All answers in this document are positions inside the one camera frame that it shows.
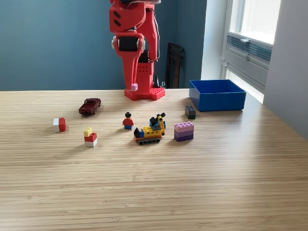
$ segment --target pink lego piece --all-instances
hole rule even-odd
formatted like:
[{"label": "pink lego piece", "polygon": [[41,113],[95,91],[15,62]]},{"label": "pink lego piece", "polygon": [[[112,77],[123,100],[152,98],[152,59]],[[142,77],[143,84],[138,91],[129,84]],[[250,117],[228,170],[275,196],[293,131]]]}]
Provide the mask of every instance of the pink lego piece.
[{"label": "pink lego piece", "polygon": [[174,130],[177,132],[185,132],[194,130],[194,125],[192,122],[185,122],[174,125]]},{"label": "pink lego piece", "polygon": [[131,89],[129,91],[137,91],[138,90],[138,84],[137,83],[134,83],[132,86],[131,86]]}]

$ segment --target window blind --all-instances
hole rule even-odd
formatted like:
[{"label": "window blind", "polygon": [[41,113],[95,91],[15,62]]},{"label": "window blind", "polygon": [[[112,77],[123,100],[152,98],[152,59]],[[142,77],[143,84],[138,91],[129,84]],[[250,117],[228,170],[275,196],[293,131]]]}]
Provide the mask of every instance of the window blind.
[{"label": "window blind", "polygon": [[241,41],[240,38],[230,35],[227,36],[227,44],[260,59],[270,61],[272,47],[253,42],[248,39],[246,41]]}]

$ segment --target dark red toy car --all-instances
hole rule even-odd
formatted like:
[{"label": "dark red toy car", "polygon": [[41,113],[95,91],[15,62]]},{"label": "dark red toy car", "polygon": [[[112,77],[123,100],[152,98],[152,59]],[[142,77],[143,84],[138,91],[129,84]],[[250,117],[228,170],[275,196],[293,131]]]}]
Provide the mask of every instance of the dark red toy car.
[{"label": "dark red toy car", "polygon": [[100,107],[102,101],[98,98],[86,99],[84,104],[79,108],[79,114],[82,115],[94,115],[96,109]]}]

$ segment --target white lego brick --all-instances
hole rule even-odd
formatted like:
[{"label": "white lego brick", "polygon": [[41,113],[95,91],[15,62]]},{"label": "white lego brick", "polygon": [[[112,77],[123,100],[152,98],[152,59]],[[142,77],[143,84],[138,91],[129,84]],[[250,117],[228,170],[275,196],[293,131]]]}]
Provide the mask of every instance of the white lego brick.
[{"label": "white lego brick", "polygon": [[97,144],[97,138],[94,142],[85,142],[85,146],[90,148],[94,148],[96,144]]},{"label": "white lego brick", "polygon": [[53,119],[53,131],[54,132],[60,132],[60,129],[59,129],[59,118],[57,119]]}]

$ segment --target blue plastic box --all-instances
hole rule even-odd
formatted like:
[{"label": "blue plastic box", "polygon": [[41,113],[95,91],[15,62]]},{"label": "blue plastic box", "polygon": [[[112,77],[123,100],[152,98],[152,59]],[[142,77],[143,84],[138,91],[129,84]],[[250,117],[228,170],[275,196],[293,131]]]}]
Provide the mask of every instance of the blue plastic box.
[{"label": "blue plastic box", "polygon": [[200,112],[243,110],[246,92],[229,79],[191,80],[189,97]]}]

